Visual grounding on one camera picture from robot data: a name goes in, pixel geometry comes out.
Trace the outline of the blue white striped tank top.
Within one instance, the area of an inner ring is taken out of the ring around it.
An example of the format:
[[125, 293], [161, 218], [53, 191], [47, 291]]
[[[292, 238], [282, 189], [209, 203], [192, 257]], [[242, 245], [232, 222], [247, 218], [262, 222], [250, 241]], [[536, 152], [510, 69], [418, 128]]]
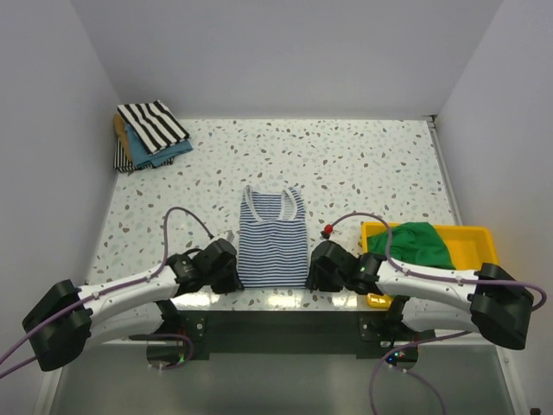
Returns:
[[306, 211], [297, 188], [244, 188], [238, 230], [238, 276], [246, 289], [302, 288], [308, 279]]

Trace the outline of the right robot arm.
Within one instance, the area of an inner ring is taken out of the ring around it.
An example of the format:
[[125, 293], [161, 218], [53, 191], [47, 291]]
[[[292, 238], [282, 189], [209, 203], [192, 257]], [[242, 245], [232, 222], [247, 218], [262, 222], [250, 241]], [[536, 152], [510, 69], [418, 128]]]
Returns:
[[436, 269], [370, 252], [355, 257], [330, 240], [312, 253], [307, 287], [393, 297], [385, 330], [397, 340], [413, 331], [458, 330], [513, 350], [526, 345], [534, 302], [529, 286], [495, 264]]

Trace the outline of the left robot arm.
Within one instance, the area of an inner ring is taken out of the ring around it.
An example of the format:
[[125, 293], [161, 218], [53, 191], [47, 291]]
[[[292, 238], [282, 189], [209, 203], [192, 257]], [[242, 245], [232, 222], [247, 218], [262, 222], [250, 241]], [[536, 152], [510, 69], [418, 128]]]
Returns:
[[119, 338], [169, 339], [185, 330], [173, 300], [208, 286], [216, 294], [240, 291], [237, 251], [216, 239], [205, 249], [170, 256], [158, 270], [77, 287], [53, 285], [22, 321], [42, 371], [74, 361], [87, 349]]

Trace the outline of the green tank top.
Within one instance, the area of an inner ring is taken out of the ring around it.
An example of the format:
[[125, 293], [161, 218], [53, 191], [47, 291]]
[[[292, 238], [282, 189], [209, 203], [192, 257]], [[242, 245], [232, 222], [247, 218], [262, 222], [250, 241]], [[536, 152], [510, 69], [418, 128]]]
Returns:
[[428, 222], [406, 222], [392, 229], [390, 254], [413, 265], [454, 270], [449, 250]]

